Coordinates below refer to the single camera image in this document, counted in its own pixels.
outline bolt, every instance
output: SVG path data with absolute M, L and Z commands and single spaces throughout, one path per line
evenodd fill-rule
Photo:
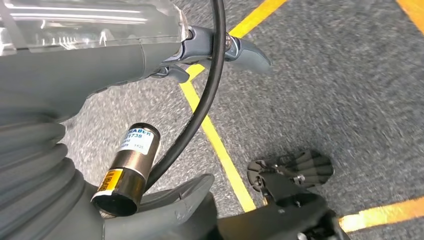
M 299 176 L 297 176 L 299 178 L 299 180 L 303 183 L 305 181 L 305 176 L 300 174 Z
M 303 234 L 303 233 L 299 232 L 299 233 L 297 234 L 297 239 L 298 239 L 298 240 L 308 240 L 308 237 L 307 237 L 305 234 Z

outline orange line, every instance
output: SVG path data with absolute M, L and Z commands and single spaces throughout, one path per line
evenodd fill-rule
M 341 228 L 349 233 L 379 225 L 395 224 L 424 217 L 424 196 L 412 200 L 366 209 L 340 218 Z
M 424 0 L 397 0 L 397 3 L 424 34 Z

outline black cable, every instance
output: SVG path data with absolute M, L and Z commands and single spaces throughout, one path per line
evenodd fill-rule
M 190 120 L 185 125 L 184 130 L 177 137 L 174 144 L 168 149 L 162 159 L 151 169 L 145 191 L 156 183 L 187 147 L 208 114 L 212 102 L 214 101 L 215 94 L 217 93 L 224 66 L 226 17 L 223 0 L 211 0 L 211 5 L 215 33 L 213 35 L 212 59 L 206 86 L 204 87 L 199 104 Z

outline gray carpet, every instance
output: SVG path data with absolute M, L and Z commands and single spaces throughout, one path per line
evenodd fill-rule
M 174 2 L 193 25 L 211 26 L 209 1 Z M 259 3 L 226 1 L 228 28 Z M 259 76 L 227 65 L 210 112 L 246 184 L 249 161 L 316 149 L 335 164 L 335 176 L 319 191 L 340 215 L 424 195 L 424 37 L 395 1 L 289 0 L 246 39 L 273 59 L 272 72 Z M 198 93 L 205 79 L 206 73 L 195 79 Z M 64 141 L 77 167 L 97 184 L 130 124 L 157 126 L 163 151 L 190 113 L 176 83 L 148 79 L 90 98 L 66 123 Z M 155 190 L 204 172 L 215 174 L 220 216 L 240 213 L 202 131 Z M 258 194 L 250 193 L 259 206 Z M 421 240 L 423 221 L 351 237 Z

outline white label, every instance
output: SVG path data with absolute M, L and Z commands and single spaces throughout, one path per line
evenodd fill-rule
M 142 128 L 133 128 L 128 130 L 118 151 L 134 150 L 147 155 L 152 145 L 154 135 L 152 132 Z

